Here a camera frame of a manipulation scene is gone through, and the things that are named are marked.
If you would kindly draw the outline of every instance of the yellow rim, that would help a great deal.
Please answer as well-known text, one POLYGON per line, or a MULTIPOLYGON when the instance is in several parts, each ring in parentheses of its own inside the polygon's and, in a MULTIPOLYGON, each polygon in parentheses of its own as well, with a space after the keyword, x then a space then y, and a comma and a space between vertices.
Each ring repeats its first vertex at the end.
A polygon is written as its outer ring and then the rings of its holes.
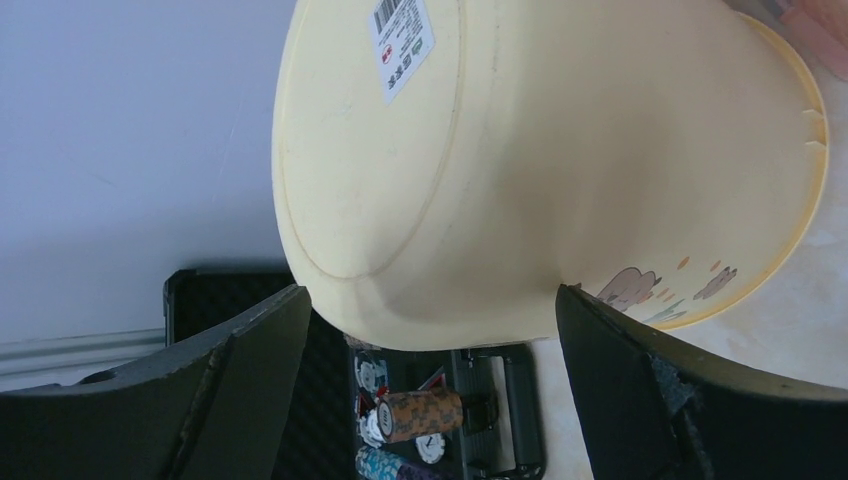
POLYGON ((806 233, 807 228, 809 228, 810 223, 813 220, 813 216, 815 216, 816 210, 818 209, 819 202, 821 201, 822 192, 824 190, 824 182, 825 177, 827 176, 827 165, 830 161, 830 127, 827 122, 827 112, 824 108, 824 101, 822 99, 821 90, 819 90, 819 86, 816 83, 816 79, 813 76, 813 73, 810 71, 807 64, 804 62, 804 59, 801 58, 801 55, 792 48, 792 45, 789 44, 783 37, 781 37, 777 32, 760 22, 759 20, 745 15, 744 13, 739 13, 739 15, 748 23, 751 28, 753 28, 757 33, 763 36, 769 44, 780 53, 783 58, 789 63, 793 70, 798 75, 798 78, 801 80, 801 84, 804 87, 804 90, 807 93, 807 97, 811 103, 811 109, 815 110, 819 114, 821 114, 822 120, 819 123, 819 141, 824 146, 823 149, 819 150, 816 153, 815 159, 815 175, 813 180, 812 188, 810 189, 810 195, 807 199, 807 207, 804 209, 804 215, 801 218, 801 221, 798 223, 798 226, 795 227, 795 231, 792 234, 792 240, 783 249, 782 252, 777 256, 775 261, 763 271, 760 275, 757 276, 746 288, 742 289, 739 293, 726 300, 725 302, 703 312, 699 315, 684 318, 681 320, 672 320, 667 323, 660 323, 656 325, 656 328, 660 330, 672 330, 675 328, 685 327, 688 325, 692 325, 694 323, 700 322, 702 320, 706 320, 714 315, 717 315, 728 308, 732 307, 736 303, 740 302, 742 299, 747 297, 748 295, 754 293, 758 288, 760 288, 763 283, 766 282, 775 272, 786 262, 786 259, 789 258, 789 255, 795 250, 798 244, 801 242, 801 238, 803 238, 804 233, 806 233))

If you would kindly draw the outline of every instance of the pink object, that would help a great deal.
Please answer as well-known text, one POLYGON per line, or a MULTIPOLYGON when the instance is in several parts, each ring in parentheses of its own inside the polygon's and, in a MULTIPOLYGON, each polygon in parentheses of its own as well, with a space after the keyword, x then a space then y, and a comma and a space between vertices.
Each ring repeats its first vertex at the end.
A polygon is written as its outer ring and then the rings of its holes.
POLYGON ((848 0, 777 0, 780 21, 821 62, 848 81, 848 0))

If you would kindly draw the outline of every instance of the plastic bucket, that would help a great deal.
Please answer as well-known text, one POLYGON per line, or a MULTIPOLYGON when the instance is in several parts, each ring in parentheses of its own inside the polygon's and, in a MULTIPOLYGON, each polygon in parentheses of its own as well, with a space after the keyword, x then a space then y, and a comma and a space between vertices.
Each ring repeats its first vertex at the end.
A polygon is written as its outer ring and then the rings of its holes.
POLYGON ((786 259, 827 135, 800 57, 721 2, 301 0, 274 197, 315 309, 370 343, 555 336, 561 283, 673 328, 786 259))

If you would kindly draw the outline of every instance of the cartoon print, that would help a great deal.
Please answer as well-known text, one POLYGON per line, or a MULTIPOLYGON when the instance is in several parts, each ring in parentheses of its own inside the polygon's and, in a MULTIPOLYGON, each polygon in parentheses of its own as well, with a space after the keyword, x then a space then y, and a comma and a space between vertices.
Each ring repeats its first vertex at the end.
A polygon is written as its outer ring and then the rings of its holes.
POLYGON ((668 322, 668 321, 671 321, 671 320, 676 320, 676 319, 682 317, 683 315, 686 315, 687 313, 689 313, 688 310, 685 310, 685 311, 682 311, 682 312, 675 312, 677 307, 679 307, 680 304, 683 303, 683 300, 685 300, 685 299, 678 300, 672 306, 666 308, 665 310, 654 315, 653 317, 645 320, 644 323, 668 322))
POLYGON ((653 271, 643 274, 638 268, 625 268, 597 297, 619 312, 626 312, 628 308, 646 299, 651 294, 651 289, 660 281, 662 277, 657 278, 653 271))
POLYGON ((710 283, 707 284, 706 287, 701 289, 700 292, 696 293, 692 298, 693 300, 706 300, 716 293, 719 292, 725 285, 730 283, 731 280, 736 276, 736 269, 730 269, 730 267, 724 267, 724 270, 720 271, 718 275, 715 276, 710 283))

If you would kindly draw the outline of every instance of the barcode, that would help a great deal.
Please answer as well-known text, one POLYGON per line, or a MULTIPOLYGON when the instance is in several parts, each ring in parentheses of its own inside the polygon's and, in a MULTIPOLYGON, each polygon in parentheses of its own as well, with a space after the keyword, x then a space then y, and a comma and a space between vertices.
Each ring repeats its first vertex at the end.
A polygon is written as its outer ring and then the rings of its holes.
POLYGON ((386 25, 391 20, 392 15, 397 10, 397 6, 400 5, 400 2, 403 0, 383 0, 380 2, 380 5, 377 6, 377 10, 374 11, 374 22, 377 24, 377 33, 383 33, 383 29, 386 28, 386 25))

